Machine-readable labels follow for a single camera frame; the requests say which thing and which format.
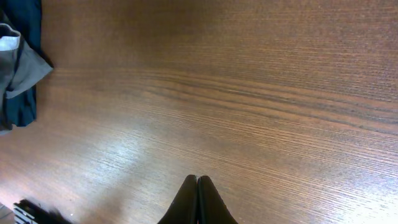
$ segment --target dark teal fabric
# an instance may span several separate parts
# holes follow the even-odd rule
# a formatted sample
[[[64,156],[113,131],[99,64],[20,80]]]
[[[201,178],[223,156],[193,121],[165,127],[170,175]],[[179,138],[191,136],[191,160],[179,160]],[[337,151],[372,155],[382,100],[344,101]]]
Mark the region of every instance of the dark teal fabric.
[[[16,30],[24,36],[32,49],[41,54],[41,0],[0,0],[0,3]],[[36,87],[5,99],[3,105],[8,122],[19,127],[27,126],[36,119]]]

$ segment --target wooden tabletop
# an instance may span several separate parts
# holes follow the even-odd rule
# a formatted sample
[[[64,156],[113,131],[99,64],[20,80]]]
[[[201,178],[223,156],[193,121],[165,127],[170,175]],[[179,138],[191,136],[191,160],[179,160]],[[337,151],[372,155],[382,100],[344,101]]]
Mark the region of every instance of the wooden tabletop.
[[[55,70],[0,201],[157,223],[188,174],[239,223],[396,223],[398,3],[43,0]]]

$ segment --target wooden table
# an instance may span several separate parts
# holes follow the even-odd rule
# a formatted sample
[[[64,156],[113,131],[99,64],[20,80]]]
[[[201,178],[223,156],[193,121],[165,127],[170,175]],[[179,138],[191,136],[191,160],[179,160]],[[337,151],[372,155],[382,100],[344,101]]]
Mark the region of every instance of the wooden table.
[[[398,3],[43,0],[55,71],[0,200],[157,223],[188,174],[240,223],[396,223]]]

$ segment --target gray fabric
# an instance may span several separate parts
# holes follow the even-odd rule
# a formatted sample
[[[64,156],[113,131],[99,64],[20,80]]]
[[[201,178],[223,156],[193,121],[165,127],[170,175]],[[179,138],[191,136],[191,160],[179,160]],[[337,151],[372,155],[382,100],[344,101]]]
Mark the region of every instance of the gray fabric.
[[[0,49],[0,117],[2,118],[0,119],[2,121],[0,134],[12,129],[12,125],[3,119],[4,98],[13,98],[21,94],[52,71],[52,67],[29,47],[18,31],[13,30],[10,26],[12,27],[8,18],[0,9],[0,41],[17,35],[20,37],[17,49]]]

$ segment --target black object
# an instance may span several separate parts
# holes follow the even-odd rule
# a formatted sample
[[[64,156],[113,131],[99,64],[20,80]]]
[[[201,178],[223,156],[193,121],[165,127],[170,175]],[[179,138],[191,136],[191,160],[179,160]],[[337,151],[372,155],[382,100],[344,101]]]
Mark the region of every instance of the black object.
[[[16,224],[71,224],[57,213],[48,213],[22,200],[14,204]],[[229,213],[210,177],[188,175],[158,224],[238,224]]]
[[[188,175],[158,224],[238,224],[210,177]]]
[[[16,224],[71,224],[57,213],[48,213],[28,200],[14,204]]]

